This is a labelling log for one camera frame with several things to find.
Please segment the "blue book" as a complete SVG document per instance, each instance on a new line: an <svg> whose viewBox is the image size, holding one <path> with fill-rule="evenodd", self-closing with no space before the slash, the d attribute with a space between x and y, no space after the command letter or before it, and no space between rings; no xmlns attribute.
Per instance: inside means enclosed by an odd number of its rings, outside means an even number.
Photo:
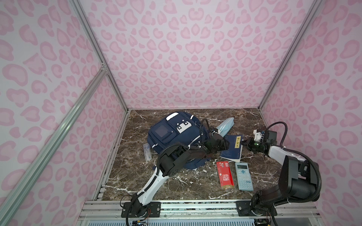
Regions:
<svg viewBox="0 0 362 226"><path fill-rule="evenodd" d="M240 163L242 154L243 135L226 135L224 137L229 142L229 148L221 151L220 157L229 161Z"/></svg>

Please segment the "navy blue student backpack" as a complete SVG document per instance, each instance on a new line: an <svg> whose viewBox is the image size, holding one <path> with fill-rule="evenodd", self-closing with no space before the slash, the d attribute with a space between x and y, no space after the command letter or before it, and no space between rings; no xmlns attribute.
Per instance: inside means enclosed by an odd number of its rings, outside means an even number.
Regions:
<svg viewBox="0 0 362 226"><path fill-rule="evenodd" d="M167 147L182 143L196 146L210 139L208 120L199 120L187 112L175 112L156 123L148 131L147 142L158 154Z"/></svg>

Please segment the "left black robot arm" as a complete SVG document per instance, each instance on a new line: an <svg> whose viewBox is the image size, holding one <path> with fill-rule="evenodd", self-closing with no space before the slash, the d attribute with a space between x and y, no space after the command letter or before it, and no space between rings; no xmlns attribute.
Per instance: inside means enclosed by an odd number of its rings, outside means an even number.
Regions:
<svg viewBox="0 0 362 226"><path fill-rule="evenodd" d="M229 142L224 137L234 125L233 120L234 118L228 118L214 129L203 129L203 122L207 121L203 119L192 131L191 122L178 124L177 142L166 146L160 152L152 177L139 192L132 195L130 202L124 203L124 217L150 214L155 194L170 177L183 168L196 169L204 165L211 154L227 150Z"/></svg>

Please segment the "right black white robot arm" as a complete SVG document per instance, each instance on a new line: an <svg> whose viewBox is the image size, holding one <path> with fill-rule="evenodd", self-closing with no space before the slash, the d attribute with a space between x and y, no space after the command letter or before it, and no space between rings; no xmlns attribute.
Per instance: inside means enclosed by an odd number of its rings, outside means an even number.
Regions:
<svg viewBox="0 0 362 226"><path fill-rule="evenodd" d="M273 125L282 124L285 128L282 139L277 141L277 132L268 126L265 130L254 130L254 137L242 141L242 145L253 153L263 153L281 164L278 184L257 191L244 216L274 217L276 207L287 203L315 202L320 197L322 178L319 165L306 154L288 149L284 141L288 133L285 122L279 121Z"/></svg>

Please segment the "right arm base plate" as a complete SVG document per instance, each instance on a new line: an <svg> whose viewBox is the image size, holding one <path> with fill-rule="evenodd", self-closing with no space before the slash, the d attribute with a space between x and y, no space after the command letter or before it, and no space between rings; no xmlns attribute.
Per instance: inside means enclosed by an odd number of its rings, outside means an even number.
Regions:
<svg viewBox="0 0 362 226"><path fill-rule="evenodd" d="M251 200L236 201L236 210L239 217L277 216L274 206L253 203Z"/></svg>

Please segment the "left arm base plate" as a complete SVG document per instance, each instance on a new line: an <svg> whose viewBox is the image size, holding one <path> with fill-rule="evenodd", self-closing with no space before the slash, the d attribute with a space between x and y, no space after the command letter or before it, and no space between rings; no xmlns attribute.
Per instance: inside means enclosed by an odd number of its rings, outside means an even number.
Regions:
<svg viewBox="0 0 362 226"><path fill-rule="evenodd" d="M126 218L145 218L149 216L150 218L160 217L161 211L161 202L150 202L147 205L141 205L138 202L135 202L131 205L131 202L125 202L123 204L123 210L121 216Z"/></svg>

